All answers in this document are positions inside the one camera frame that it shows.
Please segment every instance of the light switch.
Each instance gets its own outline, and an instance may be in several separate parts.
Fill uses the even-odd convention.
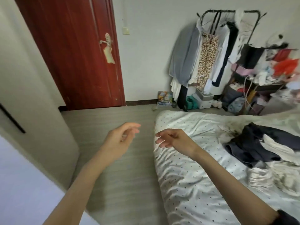
[[[128,27],[122,27],[123,35],[130,35]]]

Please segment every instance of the black sleeve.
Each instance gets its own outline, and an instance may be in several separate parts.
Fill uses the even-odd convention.
[[[278,210],[279,217],[270,225],[300,225],[299,221],[282,210]]]

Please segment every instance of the leopard print dress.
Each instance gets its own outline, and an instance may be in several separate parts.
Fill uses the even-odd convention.
[[[216,60],[218,41],[217,36],[212,36],[205,32],[202,33],[202,45],[197,73],[197,88],[199,90],[202,90],[206,81],[209,79],[212,66]]]

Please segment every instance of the bedding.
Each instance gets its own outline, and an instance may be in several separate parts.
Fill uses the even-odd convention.
[[[260,191],[247,185],[247,167],[222,146],[233,132],[241,133],[245,125],[281,129],[300,136],[298,110],[267,116],[220,116],[200,112],[163,111],[156,118],[155,132],[181,128],[205,149],[228,172],[247,186],[272,208],[282,209],[300,220],[299,197],[273,186]],[[239,224],[229,206],[201,166],[173,147],[159,148],[154,143],[155,169],[169,224]]]

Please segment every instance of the paper tag on door handle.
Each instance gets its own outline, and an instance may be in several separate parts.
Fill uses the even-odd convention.
[[[106,46],[106,47],[103,49],[103,52],[104,52],[104,54],[105,54],[107,63],[115,64],[115,61],[114,61],[114,59],[113,59],[113,55],[112,55],[110,46]]]

